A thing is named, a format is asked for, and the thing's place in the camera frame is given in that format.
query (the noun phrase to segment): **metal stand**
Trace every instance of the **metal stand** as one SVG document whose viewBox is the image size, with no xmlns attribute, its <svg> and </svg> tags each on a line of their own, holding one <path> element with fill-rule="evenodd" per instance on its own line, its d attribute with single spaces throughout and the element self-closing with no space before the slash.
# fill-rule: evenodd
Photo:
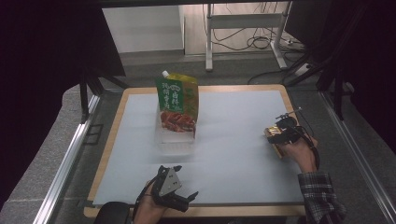
<svg viewBox="0 0 396 224">
<path fill-rule="evenodd" d="M 213 70 L 212 29 L 266 28 L 277 27 L 276 38 L 271 41 L 271 48 L 276 56 L 280 69 L 287 69 L 285 60 L 279 50 L 279 41 L 285 28 L 291 2 L 288 2 L 283 13 L 248 14 L 248 15 L 212 15 L 212 5 L 207 5 L 206 34 L 206 71 Z"/>
<path fill-rule="evenodd" d="M 79 91 L 80 91 L 80 99 L 81 99 L 81 124 L 85 123 L 90 116 L 89 108 L 88 108 L 88 93 L 87 93 L 87 86 L 90 87 L 93 95 L 100 96 L 105 88 L 103 87 L 102 83 L 99 80 L 100 77 L 107 79 L 108 81 L 116 84 L 117 86 L 127 89 L 130 88 L 126 83 L 119 81 L 113 76 L 109 76 L 104 74 L 103 72 L 96 70 L 96 69 L 89 69 L 84 67 L 79 82 Z"/>
</svg>

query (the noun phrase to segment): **food package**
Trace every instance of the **food package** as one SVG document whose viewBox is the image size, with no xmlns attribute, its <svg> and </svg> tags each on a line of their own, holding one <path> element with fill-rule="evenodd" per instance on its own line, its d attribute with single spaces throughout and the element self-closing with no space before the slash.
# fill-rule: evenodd
<svg viewBox="0 0 396 224">
<path fill-rule="evenodd" d="M 158 92 L 157 139 L 162 148 L 191 148 L 198 120 L 198 84 L 194 77 L 163 73 Z"/>
</svg>

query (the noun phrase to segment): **metal frame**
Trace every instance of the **metal frame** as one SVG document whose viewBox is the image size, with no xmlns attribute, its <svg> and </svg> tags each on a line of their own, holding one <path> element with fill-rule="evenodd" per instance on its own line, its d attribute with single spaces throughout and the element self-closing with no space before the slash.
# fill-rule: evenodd
<svg viewBox="0 0 396 224">
<path fill-rule="evenodd" d="M 279 49 L 279 41 L 286 25 L 291 2 L 288 2 L 282 13 L 247 14 L 247 15 L 212 15 L 213 4 L 207 4 L 206 20 L 206 71 L 213 70 L 212 29 L 264 28 L 277 27 L 276 38 L 271 41 L 271 48 L 276 56 L 280 69 L 287 69 Z"/>
<path fill-rule="evenodd" d="M 99 103 L 100 97 L 93 96 L 91 98 L 89 104 L 89 112 L 92 114 Z M 81 123 L 78 125 L 75 135 L 70 143 L 69 148 L 64 155 L 64 160 L 61 163 L 61 166 L 54 177 L 51 186 L 49 187 L 49 191 L 44 198 L 43 203 L 41 204 L 40 209 L 35 217 L 34 224 L 47 223 L 52 215 L 55 204 L 58 202 L 59 195 L 64 187 L 64 183 L 69 175 L 69 172 L 72 168 L 72 165 L 76 159 L 76 156 L 81 148 L 81 145 L 84 140 L 84 136 L 90 127 L 92 122 L 92 116 L 89 116 L 85 123 Z"/>
<path fill-rule="evenodd" d="M 373 196 L 376 199 L 380 209 L 384 213 L 386 220 L 389 224 L 396 223 L 395 205 L 392 203 L 391 198 L 388 196 L 382 184 L 376 178 L 375 173 L 373 172 L 367 160 L 364 158 L 364 155 L 361 153 L 361 149 L 359 148 L 359 145 L 356 143 L 355 139 L 352 137 L 347 125 L 338 118 L 337 114 L 332 109 L 332 99 L 327 93 L 324 93 L 323 91 L 319 92 L 319 96 L 322 98 L 327 111 L 332 118 L 332 121 L 334 122 L 338 132 L 343 137 L 353 160 L 356 162 L 356 165 L 361 171 L 361 175 L 366 181 L 368 188 L 373 193 Z"/>
</svg>

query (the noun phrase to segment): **wall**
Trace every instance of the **wall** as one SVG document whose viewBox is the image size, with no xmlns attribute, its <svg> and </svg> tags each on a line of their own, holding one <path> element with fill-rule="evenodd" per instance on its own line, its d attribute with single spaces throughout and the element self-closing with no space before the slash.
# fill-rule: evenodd
<svg viewBox="0 0 396 224">
<path fill-rule="evenodd" d="M 184 49 L 182 7 L 104 8 L 119 53 Z"/>
</svg>

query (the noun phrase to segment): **gray floor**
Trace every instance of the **gray floor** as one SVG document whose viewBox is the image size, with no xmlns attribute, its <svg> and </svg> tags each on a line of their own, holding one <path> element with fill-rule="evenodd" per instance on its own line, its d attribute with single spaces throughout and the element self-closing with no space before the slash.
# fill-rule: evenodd
<svg viewBox="0 0 396 224">
<path fill-rule="evenodd" d="M 204 57 L 184 57 L 179 52 L 126 54 L 121 55 L 121 58 L 127 77 L 120 79 L 132 87 L 153 86 L 154 78 L 158 77 L 162 70 L 195 76 L 200 85 L 248 84 L 249 79 L 255 75 L 278 71 L 276 60 L 268 52 L 217 55 L 212 73 L 205 71 Z M 283 73 L 265 74 L 250 80 L 249 84 L 280 83 L 283 76 Z M 373 190 L 367 184 L 367 179 L 362 175 L 362 170 L 337 131 L 326 105 L 315 89 L 317 78 L 318 76 L 311 77 L 296 87 L 289 88 L 288 91 L 294 105 L 304 109 L 304 117 L 300 116 L 299 121 L 305 127 L 308 127 L 307 123 L 309 123 L 314 136 L 319 140 L 321 170 L 331 173 L 335 192 L 348 209 L 345 223 L 388 223 Z M 93 128 L 103 127 L 102 135 L 97 143 L 94 143 L 96 140 L 94 136 L 85 139 L 50 223 L 92 223 L 92 219 L 82 215 L 82 210 L 87 203 L 86 197 L 95 167 L 106 143 L 105 136 L 108 135 L 121 94 L 120 88 L 105 80 L 102 81 L 106 91 L 99 103 L 100 113 L 94 114 L 92 122 Z M 386 190 L 393 203 L 396 203 L 395 155 L 356 111 L 347 96 L 344 97 L 343 108 L 345 124 L 352 132 L 360 152 L 375 173 L 381 187 Z M 33 222 L 73 139 L 79 120 L 79 87 L 75 87 L 64 94 L 63 108 L 35 160 L 6 202 L 0 214 L 0 223 Z M 290 217 L 286 223 L 294 223 L 295 219 Z M 258 221 L 285 223 L 284 220 L 264 222 L 265 220 Z"/>
</svg>

